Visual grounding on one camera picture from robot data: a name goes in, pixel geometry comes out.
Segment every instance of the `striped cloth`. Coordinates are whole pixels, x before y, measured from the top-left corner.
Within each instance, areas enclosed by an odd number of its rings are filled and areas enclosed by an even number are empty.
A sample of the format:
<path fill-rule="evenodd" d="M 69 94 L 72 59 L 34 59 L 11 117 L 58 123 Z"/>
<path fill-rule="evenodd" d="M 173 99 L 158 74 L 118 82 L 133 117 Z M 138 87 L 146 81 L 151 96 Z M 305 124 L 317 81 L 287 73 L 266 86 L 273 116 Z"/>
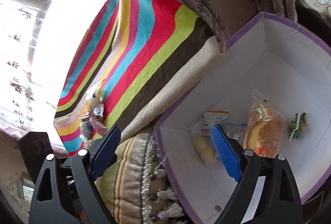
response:
<path fill-rule="evenodd" d="M 68 153 L 83 148 L 78 118 L 89 87 L 105 79 L 103 123 L 123 130 L 211 36 L 176 0 L 108 0 L 77 49 L 57 107 L 54 126 Z"/>

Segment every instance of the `turquoise stripe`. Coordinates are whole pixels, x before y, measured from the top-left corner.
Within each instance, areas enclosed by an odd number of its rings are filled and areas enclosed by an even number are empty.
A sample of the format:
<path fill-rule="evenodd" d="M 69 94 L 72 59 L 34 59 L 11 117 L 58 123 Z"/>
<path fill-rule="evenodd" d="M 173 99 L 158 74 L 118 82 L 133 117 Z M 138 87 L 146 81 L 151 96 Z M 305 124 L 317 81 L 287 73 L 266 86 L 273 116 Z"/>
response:
<path fill-rule="evenodd" d="M 76 79 L 78 78 L 81 71 L 84 69 L 84 66 L 87 64 L 88 59 L 91 57 L 92 53 L 95 51 L 95 48 L 97 47 L 98 43 L 100 42 L 103 33 L 105 32 L 105 28 L 107 27 L 109 20 L 111 16 L 113 15 L 115 8 L 118 4 L 119 0 L 110 0 L 107 6 L 107 9 L 100 20 L 99 25 L 95 29 L 93 33 L 93 37 L 89 44 L 86 46 L 84 53 L 82 54 L 81 58 L 79 59 L 77 66 L 75 67 L 71 77 L 68 79 L 67 84 L 65 85 L 65 88 L 63 89 L 61 93 L 60 98 L 64 98 L 68 95 L 70 92 L 70 89 L 75 84 Z"/>
<path fill-rule="evenodd" d="M 78 136 L 77 138 L 75 138 L 71 141 L 63 142 L 63 145 L 68 152 L 73 152 L 80 148 L 80 146 L 82 145 L 82 142 L 83 142 L 82 139 Z"/>
<path fill-rule="evenodd" d="M 138 53 L 145 46 L 152 34 L 155 14 L 152 6 L 152 0 L 138 0 L 139 3 L 139 16 L 137 24 L 137 35 L 131 49 L 124 56 L 122 62 L 118 65 L 117 69 L 111 76 L 107 85 L 104 88 L 105 98 L 109 96 L 114 89 L 126 69 L 133 62 Z"/>

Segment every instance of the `silver screw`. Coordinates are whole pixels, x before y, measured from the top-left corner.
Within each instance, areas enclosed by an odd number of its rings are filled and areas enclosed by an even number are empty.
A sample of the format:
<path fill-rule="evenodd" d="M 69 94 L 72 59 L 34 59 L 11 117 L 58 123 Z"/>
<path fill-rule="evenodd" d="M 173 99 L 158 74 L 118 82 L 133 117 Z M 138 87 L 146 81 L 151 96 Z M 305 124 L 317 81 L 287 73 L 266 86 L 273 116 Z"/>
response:
<path fill-rule="evenodd" d="M 254 152 L 251 149 L 246 149 L 245 150 L 245 155 L 250 157 L 250 156 L 253 156 L 254 155 Z"/>
<path fill-rule="evenodd" d="M 78 155 L 79 156 L 85 156 L 87 154 L 87 150 L 86 149 L 81 149 L 80 151 L 78 151 Z"/>
<path fill-rule="evenodd" d="M 52 159 L 54 159 L 54 154 L 48 154 L 46 156 L 46 160 L 51 161 Z"/>
<path fill-rule="evenodd" d="M 278 159 L 280 159 L 281 161 L 285 161 L 286 160 L 286 157 L 284 154 L 279 154 L 278 155 Z"/>

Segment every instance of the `green packet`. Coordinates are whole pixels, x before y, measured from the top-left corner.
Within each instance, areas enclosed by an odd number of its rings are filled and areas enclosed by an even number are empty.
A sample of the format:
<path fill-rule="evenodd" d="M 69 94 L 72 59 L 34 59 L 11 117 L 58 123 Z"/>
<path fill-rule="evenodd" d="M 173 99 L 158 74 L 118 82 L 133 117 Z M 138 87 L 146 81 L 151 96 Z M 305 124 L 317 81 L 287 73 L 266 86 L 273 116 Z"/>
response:
<path fill-rule="evenodd" d="M 293 138 L 300 138 L 300 134 L 306 127 L 306 113 L 302 113 L 301 115 L 296 113 L 288 129 L 289 140 L 291 141 Z"/>

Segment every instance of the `beige fabric edge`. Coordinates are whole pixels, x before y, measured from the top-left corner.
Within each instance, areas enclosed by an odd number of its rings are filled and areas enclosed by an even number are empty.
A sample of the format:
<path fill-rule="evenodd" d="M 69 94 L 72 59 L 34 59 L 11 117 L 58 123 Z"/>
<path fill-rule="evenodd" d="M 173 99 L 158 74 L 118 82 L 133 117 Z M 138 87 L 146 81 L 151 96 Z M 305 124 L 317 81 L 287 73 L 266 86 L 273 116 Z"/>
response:
<path fill-rule="evenodd" d="M 147 126 L 158 115 L 164 113 L 183 94 L 197 84 L 221 56 L 222 52 L 216 37 L 208 38 L 199 52 L 170 79 L 122 131 L 121 143 Z"/>

